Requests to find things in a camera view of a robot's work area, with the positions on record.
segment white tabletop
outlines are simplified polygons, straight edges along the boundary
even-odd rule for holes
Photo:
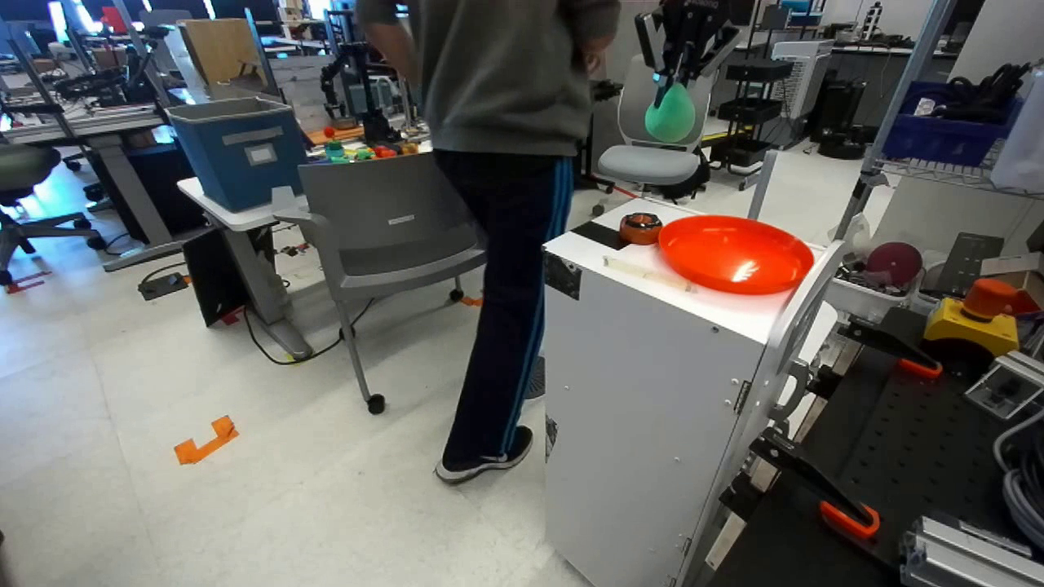
[[[686,217],[686,214],[703,214],[698,209],[686,207],[670,207],[670,203],[628,203],[599,222],[607,228],[620,228],[620,217],[630,212],[654,212],[662,222]],[[770,343],[773,326],[789,301],[789,292],[773,292],[773,298],[739,298],[739,292],[723,292],[708,288],[697,288],[692,282],[680,277],[655,249],[641,249],[630,243],[623,252],[603,249],[592,237],[581,237],[574,230],[564,230],[561,237],[550,241],[550,252],[558,253],[568,264],[577,264],[592,273],[603,273],[623,288],[635,288],[645,298],[655,298],[670,305],[680,305],[682,312],[692,312],[705,324],[716,324],[723,329],[730,329],[743,339],[754,339],[762,346]]]
[[[214,217],[218,217],[229,230],[254,230],[262,224],[273,224],[281,217],[308,214],[308,199],[291,199],[289,207],[254,207],[254,209],[226,209],[215,199],[207,196],[201,176],[180,180],[178,188],[201,203]]]

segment plastic container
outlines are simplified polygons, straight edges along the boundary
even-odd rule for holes
[[[289,104],[182,104],[169,109],[169,121],[214,203],[254,209],[271,203],[271,188],[300,193],[308,148]]]
[[[902,118],[891,127],[884,142],[888,161],[938,161],[956,166],[981,166],[987,152],[999,138],[1009,135],[1012,121],[1005,124],[981,124],[981,121],[948,121],[948,118],[918,118],[921,97],[940,102],[948,85],[938,83],[914,83]]]

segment gray chair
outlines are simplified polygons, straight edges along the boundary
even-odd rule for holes
[[[4,209],[21,207],[21,199],[34,196],[34,188],[61,164],[52,148],[10,148],[0,142],[0,288],[14,284],[8,271],[16,249],[35,253],[34,237],[90,237],[90,249],[104,249],[104,237],[91,228],[90,214],[49,214],[21,222]]]
[[[712,104],[712,79],[692,83],[690,92],[698,109]],[[613,182],[630,182],[641,193],[686,187],[705,166],[703,152],[697,152],[705,135],[705,112],[698,113],[692,135],[686,135],[675,142],[666,142],[645,135],[645,109],[654,104],[654,97],[654,72],[644,60],[635,60],[616,102],[616,127],[623,135],[623,142],[611,148],[599,161],[600,176]]]
[[[458,282],[484,264],[484,230],[434,157],[300,166],[312,237],[344,318],[368,414],[387,412],[360,357],[360,318],[382,298]]]

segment floor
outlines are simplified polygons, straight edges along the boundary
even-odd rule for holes
[[[795,151],[765,217],[828,241],[855,176],[860,164]],[[34,207],[74,207],[74,182],[56,173]],[[574,214],[599,199],[581,193]],[[692,207],[749,203],[752,188],[712,182]],[[382,305],[365,329],[368,375],[388,395],[374,418],[345,351],[281,368],[241,324],[207,329],[194,290],[143,304],[138,282],[169,260],[104,273],[82,241],[41,252],[14,273],[45,271],[44,284],[0,298],[0,583],[581,583],[545,541],[543,447],[462,489],[431,475],[477,324],[467,305],[429,311],[446,288]],[[331,318],[312,335],[331,339]],[[238,437],[180,467],[172,447],[214,437],[221,414]],[[524,420],[538,430],[543,400]]]

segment black pegboard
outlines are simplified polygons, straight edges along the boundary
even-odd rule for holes
[[[925,318],[891,312],[888,329],[918,339]],[[880,587],[898,583],[888,565],[898,560],[902,534],[926,512],[1003,532],[991,441],[1005,425],[964,392],[966,382],[956,375],[926,384],[894,371],[891,357],[865,351],[800,454],[880,512],[880,541],[872,548],[843,541],[815,518],[820,497],[785,475],[779,491],[756,503],[740,546],[708,579]]]
[[[894,375],[840,470],[884,514],[875,555],[891,560],[902,534],[938,508],[991,527],[999,433],[1003,420],[966,400],[964,384]]]

